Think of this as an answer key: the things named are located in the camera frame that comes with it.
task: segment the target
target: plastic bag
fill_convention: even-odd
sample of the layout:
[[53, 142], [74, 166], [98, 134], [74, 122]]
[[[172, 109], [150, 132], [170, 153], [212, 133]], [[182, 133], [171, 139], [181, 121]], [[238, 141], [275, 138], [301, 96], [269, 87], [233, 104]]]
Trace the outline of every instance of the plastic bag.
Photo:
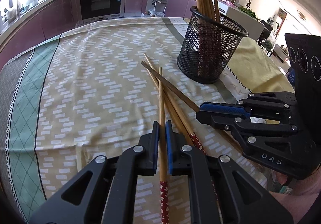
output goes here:
[[267, 20], [267, 23], [270, 25], [270, 26], [274, 26], [274, 20], [273, 18], [269, 17], [268, 20]]
[[269, 45], [269, 43], [271, 43], [271, 46], [273, 49], [276, 43], [276, 39], [275, 36], [273, 35], [273, 33], [271, 32], [270, 35], [267, 37], [267, 39], [265, 40], [264, 44]]
[[7, 12], [8, 24], [12, 23], [17, 18], [17, 7], [10, 8]]

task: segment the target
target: metal screw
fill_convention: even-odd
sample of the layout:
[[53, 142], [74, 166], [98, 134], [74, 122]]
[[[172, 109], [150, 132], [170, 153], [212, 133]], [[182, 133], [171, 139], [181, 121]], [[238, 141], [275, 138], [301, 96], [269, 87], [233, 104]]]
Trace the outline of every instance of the metal screw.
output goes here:
[[141, 152], [144, 150], [143, 146], [137, 145], [133, 148], [134, 152]]
[[183, 145], [183, 146], [182, 146], [182, 150], [183, 150], [183, 151], [191, 151], [191, 150], [192, 150], [192, 147], [189, 146], [189, 145]]
[[255, 142], [256, 142], [256, 138], [255, 138], [254, 136], [250, 136], [250, 137], [248, 138], [248, 142], [249, 142], [249, 143], [255, 143]]
[[104, 156], [98, 156], [95, 159], [95, 162], [97, 163], [103, 163], [106, 160], [106, 158]]
[[221, 162], [227, 163], [227, 162], [230, 161], [230, 158], [229, 158], [229, 156], [227, 156], [227, 155], [222, 155], [222, 156], [219, 158], [219, 160], [220, 160]]

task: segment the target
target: tablecloth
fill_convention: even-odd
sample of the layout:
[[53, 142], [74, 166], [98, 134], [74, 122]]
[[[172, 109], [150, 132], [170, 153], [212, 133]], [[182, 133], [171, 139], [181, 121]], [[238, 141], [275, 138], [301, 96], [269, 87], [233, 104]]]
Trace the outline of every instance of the tablecloth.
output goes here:
[[[158, 92], [140, 64], [143, 53], [198, 105], [235, 104], [250, 92], [293, 91], [251, 38], [242, 39], [216, 83], [192, 81], [176, 64], [187, 27], [183, 18], [100, 21], [52, 38], [4, 66], [0, 177], [9, 202], [26, 221], [94, 157], [118, 156], [151, 132]], [[178, 102], [209, 155], [231, 156], [266, 186], [251, 162]], [[169, 177], [169, 206], [170, 223], [190, 223], [186, 176]], [[138, 177], [134, 222], [161, 222], [158, 174]]]

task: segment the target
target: blue gripper pad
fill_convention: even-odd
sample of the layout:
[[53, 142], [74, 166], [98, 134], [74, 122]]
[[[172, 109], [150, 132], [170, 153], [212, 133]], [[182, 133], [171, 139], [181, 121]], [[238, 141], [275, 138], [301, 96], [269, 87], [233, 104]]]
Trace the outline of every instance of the blue gripper pad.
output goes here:
[[235, 117], [250, 118], [251, 113], [247, 112], [242, 106], [228, 104], [204, 103], [200, 106], [202, 111], [232, 114]]
[[171, 135], [173, 134], [173, 129], [170, 121], [167, 121], [165, 123], [165, 129], [166, 129], [168, 169], [169, 169], [169, 173], [172, 174], [173, 173], [173, 149], [171, 144]]

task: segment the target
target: chair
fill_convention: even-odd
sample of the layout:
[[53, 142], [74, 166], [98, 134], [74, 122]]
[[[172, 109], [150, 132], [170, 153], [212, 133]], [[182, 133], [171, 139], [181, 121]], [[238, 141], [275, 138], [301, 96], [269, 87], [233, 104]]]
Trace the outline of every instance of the chair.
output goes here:
[[262, 41], [263, 41], [263, 40], [266, 40], [266, 39], [269, 37], [271, 31], [273, 30], [273, 27], [270, 26], [270, 25], [269, 25], [267, 22], [265, 22], [264, 20], [261, 20], [261, 23], [262, 23], [265, 27], [264, 27], [264, 29], [263, 29], [260, 37], [259, 37], [259, 40], [258, 40], [258, 45], [259, 45], [259, 46], [262, 45]]

